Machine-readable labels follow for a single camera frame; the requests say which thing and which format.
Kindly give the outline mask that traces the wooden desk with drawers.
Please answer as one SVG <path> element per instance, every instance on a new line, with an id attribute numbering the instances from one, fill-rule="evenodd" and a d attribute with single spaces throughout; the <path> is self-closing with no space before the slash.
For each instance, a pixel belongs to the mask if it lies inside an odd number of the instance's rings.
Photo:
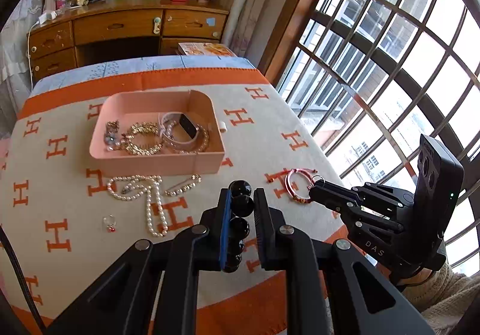
<path id="1" fill-rule="evenodd" d="M 95 63 L 173 55 L 181 42 L 221 40 L 228 10 L 197 0 L 105 0 L 32 29 L 32 78 Z"/>

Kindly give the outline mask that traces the silver ring red stone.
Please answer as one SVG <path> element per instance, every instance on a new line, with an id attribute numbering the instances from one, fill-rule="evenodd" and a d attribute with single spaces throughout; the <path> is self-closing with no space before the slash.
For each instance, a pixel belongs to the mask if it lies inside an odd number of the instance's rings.
<path id="1" fill-rule="evenodd" d="M 114 233 L 116 231 L 116 219 L 113 215 L 104 216 L 103 224 L 109 233 Z"/>

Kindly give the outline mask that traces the pink jewelry tray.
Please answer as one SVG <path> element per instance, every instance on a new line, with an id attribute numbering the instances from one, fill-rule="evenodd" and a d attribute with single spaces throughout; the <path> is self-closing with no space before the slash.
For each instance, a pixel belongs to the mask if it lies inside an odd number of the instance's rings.
<path id="1" fill-rule="evenodd" d="M 199 125 L 191 151 L 170 148 L 160 137 L 158 119 L 168 112 L 186 113 Z M 120 122 L 118 150 L 107 150 L 105 125 Z M 224 142 L 210 97 L 196 90 L 118 93 L 103 103 L 89 154 L 105 176 L 215 174 L 225 155 Z"/>

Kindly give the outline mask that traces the gold pearl brooch pin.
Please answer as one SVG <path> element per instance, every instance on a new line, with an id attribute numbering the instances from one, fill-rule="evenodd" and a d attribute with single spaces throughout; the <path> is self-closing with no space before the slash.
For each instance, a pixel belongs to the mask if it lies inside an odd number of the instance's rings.
<path id="1" fill-rule="evenodd" d="M 198 174 L 193 174 L 187 177 L 185 180 L 182 180 L 179 183 L 174 184 L 170 188 L 166 188 L 163 191 L 165 197 L 177 197 L 180 196 L 191 189 L 195 188 L 202 181 L 202 177 Z"/>

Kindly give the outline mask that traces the window with metal grille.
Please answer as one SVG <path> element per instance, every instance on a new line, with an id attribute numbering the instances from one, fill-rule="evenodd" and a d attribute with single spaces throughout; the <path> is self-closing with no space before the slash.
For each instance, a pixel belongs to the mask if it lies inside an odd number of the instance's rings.
<path id="1" fill-rule="evenodd" d="M 463 0 L 311 0 L 275 79 L 347 187 L 413 190 L 432 136 L 465 171 L 445 233 L 479 271 L 479 25 Z"/>

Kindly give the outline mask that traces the white power adapter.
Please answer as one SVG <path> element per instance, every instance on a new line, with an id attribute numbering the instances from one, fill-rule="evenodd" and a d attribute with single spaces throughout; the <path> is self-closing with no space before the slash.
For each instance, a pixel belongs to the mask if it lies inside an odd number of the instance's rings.
<path id="1" fill-rule="evenodd" d="M 41 26 L 46 22 L 53 21 L 57 18 L 57 13 L 55 10 L 46 10 L 43 14 L 41 14 L 38 18 L 38 25 Z"/>

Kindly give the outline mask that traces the light blue patterned bedsheet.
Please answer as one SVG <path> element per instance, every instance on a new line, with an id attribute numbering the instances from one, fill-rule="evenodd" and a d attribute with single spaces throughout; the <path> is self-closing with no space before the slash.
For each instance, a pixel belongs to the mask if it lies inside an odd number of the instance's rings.
<path id="1" fill-rule="evenodd" d="M 158 71 L 188 68 L 235 68 L 255 69 L 244 57 L 218 56 L 155 56 L 140 57 L 83 66 L 38 80 L 33 87 L 31 97 L 56 89 L 66 88 L 90 80 L 100 80 L 110 76 L 126 75 L 144 71 Z"/>

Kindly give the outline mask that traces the silver charm earrings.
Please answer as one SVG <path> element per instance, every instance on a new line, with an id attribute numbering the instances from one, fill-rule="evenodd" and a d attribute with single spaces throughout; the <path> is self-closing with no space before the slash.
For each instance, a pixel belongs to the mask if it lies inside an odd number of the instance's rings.
<path id="1" fill-rule="evenodd" d="M 120 122 L 118 120 L 106 123 L 103 141 L 107 150 L 112 151 L 120 149 L 121 142 L 119 140 L 119 130 Z"/>

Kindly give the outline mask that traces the orange beige H blanket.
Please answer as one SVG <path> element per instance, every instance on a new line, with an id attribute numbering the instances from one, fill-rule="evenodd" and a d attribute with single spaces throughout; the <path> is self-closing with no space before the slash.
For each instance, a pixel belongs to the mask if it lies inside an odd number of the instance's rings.
<path id="1" fill-rule="evenodd" d="M 213 102 L 225 155 L 215 174 L 105 176 L 89 154 L 103 103 L 118 93 L 187 91 Z M 317 204 L 290 198 L 285 178 L 305 193 L 296 174 L 311 168 L 338 183 L 338 175 L 278 92 L 256 70 L 174 69 L 90 80 L 27 100 L 7 147 L 1 150 L 1 224 L 16 252 L 27 287 L 21 289 L 7 256 L 1 288 L 25 325 L 36 324 L 30 295 L 51 323 L 128 247 L 140 239 L 166 242 L 200 221 L 234 180 L 263 188 L 268 204 L 288 224 L 314 239 L 347 235 L 341 219 Z M 190 191 L 163 191 L 198 174 Z M 109 233 L 103 217 L 113 215 Z"/>

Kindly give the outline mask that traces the magazine on chair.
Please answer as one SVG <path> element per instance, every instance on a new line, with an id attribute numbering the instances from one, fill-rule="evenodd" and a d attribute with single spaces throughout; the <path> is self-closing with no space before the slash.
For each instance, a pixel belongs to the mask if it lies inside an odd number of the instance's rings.
<path id="1" fill-rule="evenodd" d="M 186 56 L 235 57 L 236 54 L 227 46 L 210 42 L 182 42 L 178 44 L 181 54 Z"/>

